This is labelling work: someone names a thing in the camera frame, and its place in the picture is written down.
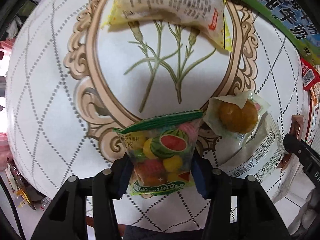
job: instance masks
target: table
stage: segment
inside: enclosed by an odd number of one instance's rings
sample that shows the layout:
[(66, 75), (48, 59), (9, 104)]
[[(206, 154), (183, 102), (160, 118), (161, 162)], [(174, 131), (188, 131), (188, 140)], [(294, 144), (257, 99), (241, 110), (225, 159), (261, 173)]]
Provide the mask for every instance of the table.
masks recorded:
[[(183, 79), (178, 91), (164, 68), (152, 87), (147, 64), (124, 72), (143, 58), (137, 44), (156, 47), (156, 25), (163, 25), (161, 55), (177, 49), (165, 22), (124, 26), (115, 32), (101, 29), (113, 0), (42, 0), (22, 27), (15, 42), (7, 75), (8, 137), (23, 176), (53, 198), (71, 175), (91, 177), (124, 154), (112, 132), (154, 115), (207, 107), (212, 96), (253, 90), (271, 104), (269, 112), (282, 137), (292, 114), (306, 115), (308, 96), (302, 89), (299, 55), (291, 42), (269, 22), (246, 6), (228, 0), (225, 8), (233, 51), (217, 49), (202, 35), (188, 40), (194, 53), (188, 64), (211, 54)], [(176, 71), (177, 55), (167, 59)], [(214, 167), (228, 160), (223, 138), (202, 124), (197, 148)], [(291, 162), (276, 169), (262, 186), (274, 201), (284, 196), (297, 169)], [(114, 201), (118, 223), (161, 232), (204, 227), (209, 201), (195, 187), (168, 196), (126, 194)], [(92, 216), (92, 201), (87, 199)], [(236, 220), (233, 197), (230, 222)]]

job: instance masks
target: flower stem print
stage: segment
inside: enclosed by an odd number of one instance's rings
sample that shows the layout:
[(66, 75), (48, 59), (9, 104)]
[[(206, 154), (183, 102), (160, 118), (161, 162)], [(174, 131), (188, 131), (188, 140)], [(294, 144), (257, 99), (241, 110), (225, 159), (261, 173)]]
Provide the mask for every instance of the flower stem print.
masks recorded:
[[(189, 38), (188, 38), (188, 43), (189, 45), (186, 46), (186, 52), (185, 52), (185, 57), (184, 60), (181, 64), (181, 47), (183, 44), (181, 43), (181, 32), (185, 28), (184, 26), (180, 25), (174, 25), (174, 30), (172, 29), (171, 25), (168, 23), (168, 28), (171, 32), (171, 34), (175, 37), (175, 40), (177, 42), (177, 49), (171, 53), (168, 54), (164, 57), (160, 56), (161, 52), (161, 38), (162, 38), (162, 31), (164, 29), (164, 25), (162, 21), (154, 21), (156, 30), (157, 30), (157, 37), (158, 37), (158, 43), (157, 43), (157, 49), (154, 51), (153, 48), (151, 48), (146, 42), (143, 41), (143, 35), (140, 30), (140, 24), (138, 21), (136, 22), (129, 22), (128, 25), (133, 33), (133, 36), (136, 41), (129, 41), (131, 44), (137, 44), (139, 49), (142, 51), (144, 54), (144, 58), (138, 60), (136, 63), (134, 63), (130, 68), (128, 68), (124, 75), (127, 75), (129, 72), (131, 72), (135, 67), (139, 66), (142, 63), (147, 63), (148, 68), (150, 70), (151, 76), (148, 82), (148, 85), (146, 87), (146, 92), (143, 96), (142, 102), (139, 107), (139, 112), (141, 113), (146, 105), (146, 102), (148, 100), (153, 81), (155, 80), (156, 77), (156, 72), (159, 68), (159, 66), (164, 67), (170, 74), (172, 81), (175, 85), (175, 89), (177, 91), (177, 97), (178, 97), (178, 103), (181, 104), (182, 102), (182, 97), (181, 97), (181, 87), (182, 87), (182, 81), (185, 78), (185, 76), (197, 65), (199, 65), (201, 62), (205, 61), (207, 58), (211, 57), (216, 49), (214, 49), (211, 53), (208, 55), (196, 60), (195, 62), (191, 63), (190, 65), (187, 65), (187, 61), (189, 57), (192, 55), (194, 50), (192, 47), (196, 43), (196, 39), (200, 31), (196, 28), (191, 28)], [(151, 52), (153, 57), (150, 57), (148, 54), (148, 51)], [(166, 62), (167, 59), (175, 56), (177, 54), (178, 57), (178, 62), (177, 62), (177, 75), (175, 74), (174, 70), (172, 67)]]

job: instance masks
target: ornate frame pattern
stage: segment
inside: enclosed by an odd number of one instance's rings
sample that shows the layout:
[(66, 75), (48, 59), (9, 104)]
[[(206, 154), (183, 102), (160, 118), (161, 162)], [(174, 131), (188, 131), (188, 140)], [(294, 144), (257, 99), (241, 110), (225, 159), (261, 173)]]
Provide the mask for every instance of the ornate frame pattern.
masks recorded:
[[(73, 33), (68, 41), (68, 53), (64, 65), (71, 76), (79, 80), (74, 102), (80, 116), (88, 123), (87, 137), (99, 142), (101, 154), (109, 161), (121, 158), (125, 152), (113, 128), (124, 128), (140, 121), (138, 117), (125, 109), (115, 98), (108, 87), (99, 66), (96, 55), (96, 37), (100, 16), (108, 0), (90, 0), (87, 8), (79, 13), (74, 24)], [(233, 41), (228, 69), (213, 97), (226, 94), (255, 90), (257, 77), (258, 39), (253, 26), (254, 17), (248, 8), (227, 1), (233, 24)], [(241, 58), (244, 68), (240, 69)], [(204, 151), (214, 150), (217, 137), (209, 132), (206, 125), (200, 127), (197, 149), (202, 155)]]

